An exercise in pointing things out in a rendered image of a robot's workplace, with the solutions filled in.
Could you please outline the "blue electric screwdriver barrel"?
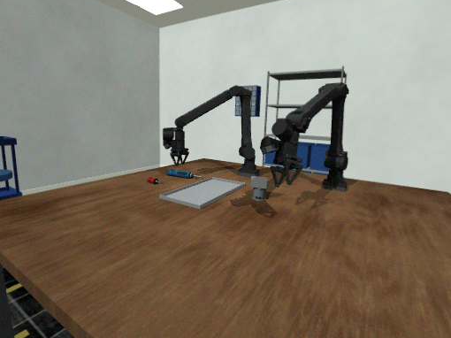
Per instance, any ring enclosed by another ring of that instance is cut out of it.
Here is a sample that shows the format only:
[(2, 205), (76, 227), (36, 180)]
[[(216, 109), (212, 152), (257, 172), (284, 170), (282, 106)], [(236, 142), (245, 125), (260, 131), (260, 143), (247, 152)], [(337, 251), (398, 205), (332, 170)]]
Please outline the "blue electric screwdriver barrel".
[(196, 175), (194, 175), (191, 172), (186, 172), (186, 171), (180, 171), (180, 170), (173, 170), (173, 169), (168, 169), (167, 170), (167, 174), (170, 176), (176, 176), (176, 177), (181, 177), (181, 178), (193, 178), (196, 177)]

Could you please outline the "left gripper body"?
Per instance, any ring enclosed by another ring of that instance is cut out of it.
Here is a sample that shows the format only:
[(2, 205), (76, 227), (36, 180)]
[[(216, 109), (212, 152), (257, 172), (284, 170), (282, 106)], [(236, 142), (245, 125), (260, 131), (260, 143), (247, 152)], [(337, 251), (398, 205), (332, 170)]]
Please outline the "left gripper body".
[[(297, 151), (297, 146), (295, 146), (295, 144), (294, 144), (293, 155), (285, 154), (283, 156), (277, 157), (277, 158), (273, 159), (273, 164), (279, 164), (279, 165), (284, 166), (285, 160), (289, 160), (289, 161), (295, 162), (297, 164), (301, 163), (302, 159), (299, 157), (296, 157), (296, 151)], [(285, 170), (285, 167), (284, 168), (280, 167), (280, 166), (275, 166), (275, 167)]]

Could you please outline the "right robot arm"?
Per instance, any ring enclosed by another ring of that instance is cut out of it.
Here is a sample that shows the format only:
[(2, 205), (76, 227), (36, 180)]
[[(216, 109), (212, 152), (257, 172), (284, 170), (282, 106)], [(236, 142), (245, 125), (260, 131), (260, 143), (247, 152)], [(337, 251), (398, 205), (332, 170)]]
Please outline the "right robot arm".
[[(233, 88), (233, 89), (232, 89)], [(193, 120), (201, 117), (208, 111), (213, 110), (224, 102), (233, 98), (233, 96), (241, 95), (241, 146), (239, 148), (239, 155), (246, 158), (244, 159), (244, 164), (242, 168), (239, 169), (241, 173), (260, 173), (259, 169), (256, 169), (255, 165), (255, 150), (252, 148), (251, 140), (251, 117), (250, 117), (250, 100), (252, 96), (252, 91), (243, 88), (241, 86), (233, 86), (225, 92), (211, 98), (211, 100), (205, 102), (194, 108), (192, 111), (182, 115), (175, 120), (175, 125), (177, 127), (170, 127), (163, 129), (163, 145), (165, 149), (177, 149), (177, 141), (175, 140), (185, 140), (185, 131), (183, 127)], [(230, 90), (231, 89), (231, 90)], [(230, 90), (230, 91), (229, 91)], [(173, 138), (175, 137), (175, 140)], [(246, 144), (242, 145), (242, 144)], [(170, 147), (171, 146), (171, 147)], [(257, 172), (256, 172), (257, 171)]]

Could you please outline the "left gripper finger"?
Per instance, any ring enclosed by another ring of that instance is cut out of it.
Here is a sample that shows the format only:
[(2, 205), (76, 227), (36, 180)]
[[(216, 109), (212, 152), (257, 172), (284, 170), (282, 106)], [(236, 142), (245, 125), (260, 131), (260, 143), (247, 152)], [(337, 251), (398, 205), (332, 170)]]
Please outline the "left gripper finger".
[[(271, 174), (272, 174), (273, 179), (274, 179), (275, 187), (279, 187), (280, 184), (282, 183), (282, 181), (284, 180), (285, 176), (286, 176), (285, 170), (281, 169), (281, 168), (278, 168), (278, 167), (275, 167), (275, 166), (271, 166), (270, 169), (271, 169)], [(277, 177), (276, 177), (276, 173), (275, 172), (281, 173), (281, 177), (279, 179), (279, 182), (277, 182)]]
[[(293, 183), (294, 179), (296, 178), (296, 176), (303, 169), (303, 165), (297, 164), (297, 163), (289, 161), (289, 160), (285, 160), (284, 161), (284, 167), (285, 167), (285, 174), (286, 174), (287, 184), (291, 185)], [(292, 168), (296, 169), (296, 171), (295, 171), (293, 177), (291, 178), (291, 180), (289, 180), (289, 167), (292, 167)]]

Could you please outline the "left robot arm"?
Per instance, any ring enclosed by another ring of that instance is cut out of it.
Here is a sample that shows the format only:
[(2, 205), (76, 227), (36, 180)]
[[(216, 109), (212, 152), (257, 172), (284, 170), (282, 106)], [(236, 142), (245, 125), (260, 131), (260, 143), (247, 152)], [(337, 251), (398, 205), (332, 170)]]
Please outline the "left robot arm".
[(298, 146), (299, 133), (305, 134), (313, 117), (332, 101), (331, 144), (330, 149), (325, 151), (324, 159), (324, 166), (331, 169), (327, 179), (323, 180), (323, 185), (346, 188), (347, 182), (343, 182), (342, 178), (343, 171), (348, 166), (348, 152), (343, 151), (342, 136), (344, 104), (348, 91), (347, 84), (343, 82), (327, 83), (318, 89), (320, 94), (315, 95), (304, 106), (291, 111), (285, 119), (277, 119), (271, 131), (280, 141), (269, 136), (264, 137), (260, 145), (263, 155), (274, 151), (275, 158), (285, 154), (293, 155), (294, 144)]

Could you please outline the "white rimmed tray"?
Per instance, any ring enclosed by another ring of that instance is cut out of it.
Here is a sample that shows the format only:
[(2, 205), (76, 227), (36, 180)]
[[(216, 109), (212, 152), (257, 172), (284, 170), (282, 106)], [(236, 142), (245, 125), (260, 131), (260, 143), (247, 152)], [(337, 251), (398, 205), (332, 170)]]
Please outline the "white rimmed tray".
[(159, 195), (159, 198), (196, 209), (202, 209), (244, 186), (246, 186), (245, 182), (210, 177)]

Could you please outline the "dark grey cylinder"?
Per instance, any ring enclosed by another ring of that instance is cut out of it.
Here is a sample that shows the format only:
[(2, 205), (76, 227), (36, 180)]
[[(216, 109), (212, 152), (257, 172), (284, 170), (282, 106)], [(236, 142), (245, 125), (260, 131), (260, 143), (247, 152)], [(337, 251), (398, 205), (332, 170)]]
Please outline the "dark grey cylinder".
[(266, 200), (265, 195), (266, 195), (265, 188), (254, 188), (252, 199), (257, 200), (257, 201), (264, 201), (264, 200)]

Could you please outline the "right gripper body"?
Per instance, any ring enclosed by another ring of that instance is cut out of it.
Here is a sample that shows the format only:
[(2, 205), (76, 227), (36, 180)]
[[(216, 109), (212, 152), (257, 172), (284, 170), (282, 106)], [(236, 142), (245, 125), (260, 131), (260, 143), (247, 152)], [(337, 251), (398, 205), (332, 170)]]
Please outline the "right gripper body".
[(185, 140), (175, 140), (177, 141), (177, 150), (171, 149), (171, 153), (170, 154), (178, 154), (180, 152), (180, 154), (185, 154), (185, 153), (189, 153), (188, 149), (185, 148)]

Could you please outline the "grey l-shaped bracket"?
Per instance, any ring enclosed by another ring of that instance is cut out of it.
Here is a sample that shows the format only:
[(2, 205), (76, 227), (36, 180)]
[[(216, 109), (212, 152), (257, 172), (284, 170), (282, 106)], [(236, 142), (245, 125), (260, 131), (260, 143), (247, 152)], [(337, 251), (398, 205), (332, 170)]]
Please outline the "grey l-shaped bracket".
[(267, 188), (269, 184), (267, 183), (266, 177), (251, 176), (251, 187), (252, 188)]

